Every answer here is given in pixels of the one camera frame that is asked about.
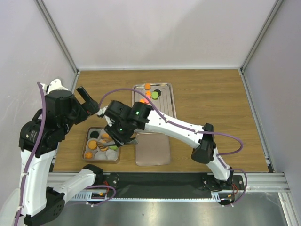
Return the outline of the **orange chip cookie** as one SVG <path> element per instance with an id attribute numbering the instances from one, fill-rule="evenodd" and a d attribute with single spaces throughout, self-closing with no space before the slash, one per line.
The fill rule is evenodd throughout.
<path id="1" fill-rule="evenodd" d="M 102 138 L 102 139 L 109 139 L 110 136 L 109 136 L 109 134 L 107 134 L 107 133 L 103 133 L 103 134 L 101 135 L 101 138 Z"/>

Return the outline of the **rose gold cookie tin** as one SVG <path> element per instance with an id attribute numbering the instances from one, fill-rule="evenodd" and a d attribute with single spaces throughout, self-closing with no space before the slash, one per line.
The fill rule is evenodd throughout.
<path id="1" fill-rule="evenodd" d="M 96 138 L 91 138 L 90 137 L 90 133 L 92 131 L 98 131 L 99 132 L 99 137 Z M 87 162 L 108 162 L 108 163 L 118 163 L 119 159 L 120 159 L 120 148 L 118 148 L 117 150 L 112 150 L 112 149 L 108 149 L 107 151 L 102 152 L 98 147 L 95 150 L 91 150 L 88 148 L 88 143 L 91 140 L 95 140 L 98 141 L 101 138 L 101 135 L 103 133 L 107 133 L 103 128 L 101 127 L 90 127 L 87 129 L 87 134 L 86 134 L 86 138 L 84 140 L 84 146 L 83 146 L 83 151 L 82 151 L 82 159 L 87 161 Z M 112 138 L 110 137 L 109 139 L 102 139 L 105 140 L 106 142 L 109 142 L 112 140 Z M 84 154 L 85 152 L 92 152 L 94 154 L 93 159 L 87 160 L 84 158 Z"/>

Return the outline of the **rose gold tin lid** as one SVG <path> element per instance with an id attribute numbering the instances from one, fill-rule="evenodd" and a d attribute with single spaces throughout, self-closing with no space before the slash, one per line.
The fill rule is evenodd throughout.
<path id="1" fill-rule="evenodd" d="M 138 166 L 168 165 L 171 162 L 170 140 L 162 133 L 136 135 L 135 163 Z"/>

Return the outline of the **orange leaf cookie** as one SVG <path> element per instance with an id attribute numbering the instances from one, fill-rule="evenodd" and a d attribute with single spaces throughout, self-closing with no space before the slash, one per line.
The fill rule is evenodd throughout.
<path id="1" fill-rule="evenodd" d="M 87 160 L 93 159 L 94 154 L 92 152 L 85 152 L 84 158 Z"/>

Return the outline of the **silver metal tongs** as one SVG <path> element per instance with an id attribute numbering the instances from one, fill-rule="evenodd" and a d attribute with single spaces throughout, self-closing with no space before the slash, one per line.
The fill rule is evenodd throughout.
<path id="1" fill-rule="evenodd" d="M 109 142 L 111 142 L 111 145 L 110 146 L 113 146 L 113 145 L 115 145 L 115 146 L 117 146 L 118 148 L 119 147 L 121 147 L 121 146 L 125 146 L 125 145 L 136 145 L 136 144 L 138 144 L 138 141 L 137 141 L 137 139 L 130 139 L 130 141 L 128 141 L 128 142 L 125 142 L 125 143 L 116 143 L 114 140 L 111 140 L 111 141 L 109 141 Z"/>

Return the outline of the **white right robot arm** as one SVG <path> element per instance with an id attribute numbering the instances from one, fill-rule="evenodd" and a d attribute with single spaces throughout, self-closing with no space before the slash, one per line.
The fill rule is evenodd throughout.
<path id="1" fill-rule="evenodd" d="M 192 147 L 192 160 L 205 164 L 221 189 L 228 189 L 233 185 L 232 168 L 218 157 L 211 124 L 207 123 L 203 127 L 189 124 L 141 102 L 135 102 L 129 107 L 122 102 L 111 101 L 107 107 L 99 110 L 97 116 L 106 119 L 107 126 L 104 130 L 116 146 L 133 141 L 132 135 L 136 130 L 162 133 Z"/>

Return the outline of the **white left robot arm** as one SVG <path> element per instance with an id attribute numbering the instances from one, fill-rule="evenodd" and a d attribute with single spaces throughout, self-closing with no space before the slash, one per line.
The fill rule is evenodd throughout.
<path id="1" fill-rule="evenodd" d="M 83 87 L 77 92 L 84 99 L 80 103 L 65 89 L 44 94 L 40 89 L 42 108 L 20 131 L 21 149 L 20 210 L 27 226 L 40 226 L 56 219 L 65 204 L 87 187 L 103 185 L 103 170 L 88 164 L 74 177 L 56 187 L 47 186 L 48 174 L 58 144 L 65 139 L 73 125 L 85 121 L 98 112 L 98 103 Z"/>

